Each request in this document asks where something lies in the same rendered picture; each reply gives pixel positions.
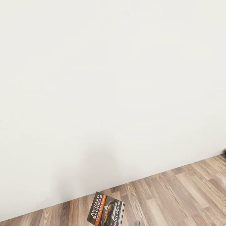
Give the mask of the hardback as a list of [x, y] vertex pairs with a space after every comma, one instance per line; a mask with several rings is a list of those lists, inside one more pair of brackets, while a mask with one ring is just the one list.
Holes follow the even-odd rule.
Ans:
[[121, 226], [125, 203], [96, 192], [87, 221], [95, 226]]

